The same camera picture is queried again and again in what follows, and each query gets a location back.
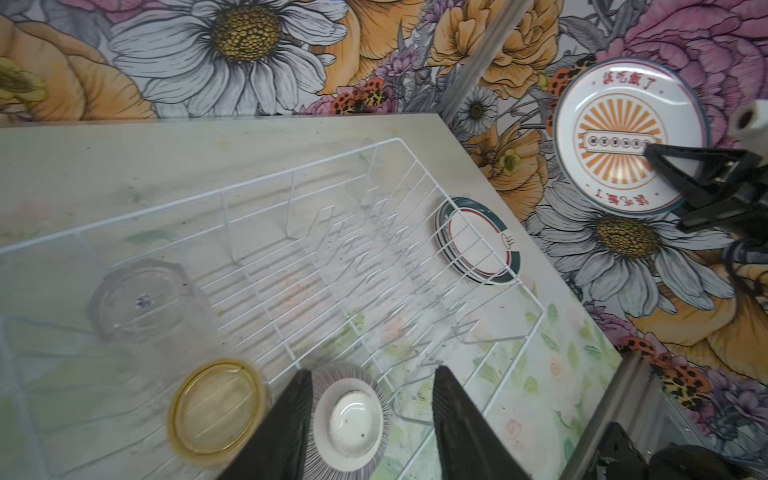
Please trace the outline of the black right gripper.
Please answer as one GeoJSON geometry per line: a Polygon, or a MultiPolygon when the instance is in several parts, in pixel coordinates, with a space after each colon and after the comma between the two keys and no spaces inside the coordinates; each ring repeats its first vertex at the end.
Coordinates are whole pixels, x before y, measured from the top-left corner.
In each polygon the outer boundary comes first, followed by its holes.
{"type": "Polygon", "coordinates": [[[767,239],[767,168],[743,149],[650,144],[644,157],[685,201],[678,228],[722,228],[748,240],[767,239]]]}

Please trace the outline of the green red plate with steam logo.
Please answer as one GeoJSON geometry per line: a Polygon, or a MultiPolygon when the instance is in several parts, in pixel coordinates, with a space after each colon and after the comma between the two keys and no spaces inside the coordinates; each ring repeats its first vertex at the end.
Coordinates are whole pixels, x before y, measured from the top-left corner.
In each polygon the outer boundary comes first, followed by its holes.
{"type": "Polygon", "coordinates": [[[503,285],[517,279],[521,254],[501,218],[466,197],[444,201],[434,216],[436,239],[449,265],[482,285],[503,285]]]}

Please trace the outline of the yellow plastic cup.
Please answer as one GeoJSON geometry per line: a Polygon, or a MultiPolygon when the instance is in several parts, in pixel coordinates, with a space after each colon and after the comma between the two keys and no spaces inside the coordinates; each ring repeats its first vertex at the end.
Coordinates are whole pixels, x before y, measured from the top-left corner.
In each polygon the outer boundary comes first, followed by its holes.
{"type": "Polygon", "coordinates": [[[224,358],[190,373],[168,409],[167,435],[180,457],[200,466],[232,461],[270,408],[261,374],[250,363],[224,358]]]}

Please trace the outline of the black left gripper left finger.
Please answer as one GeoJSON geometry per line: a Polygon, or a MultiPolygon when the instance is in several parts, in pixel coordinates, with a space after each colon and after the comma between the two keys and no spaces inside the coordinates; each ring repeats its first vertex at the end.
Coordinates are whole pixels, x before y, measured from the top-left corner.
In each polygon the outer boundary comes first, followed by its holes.
{"type": "Polygon", "coordinates": [[[302,479],[312,410],[312,373],[301,369],[218,479],[302,479]]]}

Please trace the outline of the orange sunburst plate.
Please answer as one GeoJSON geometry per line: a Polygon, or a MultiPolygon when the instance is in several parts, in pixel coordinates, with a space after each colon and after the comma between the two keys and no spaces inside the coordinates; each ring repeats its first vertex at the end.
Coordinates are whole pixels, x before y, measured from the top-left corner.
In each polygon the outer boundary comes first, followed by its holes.
{"type": "Polygon", "coordinates": [[[712,135],[700,101],[678,75],[650,61],[619,58],[568,84],[553,116],[553,143],[563,172],[592,205],[642,217],[682,203],[645,148],[703,148],[712,135]]]}

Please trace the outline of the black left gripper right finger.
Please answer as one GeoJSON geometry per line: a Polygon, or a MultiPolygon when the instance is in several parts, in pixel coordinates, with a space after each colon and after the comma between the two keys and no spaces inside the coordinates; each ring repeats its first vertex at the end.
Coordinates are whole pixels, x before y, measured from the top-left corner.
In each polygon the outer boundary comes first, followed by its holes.
{"type": "Polygon", "coordinates": [[[527,479],[446,366],[436,369],[432,416],[444,479],[527,479]]]}

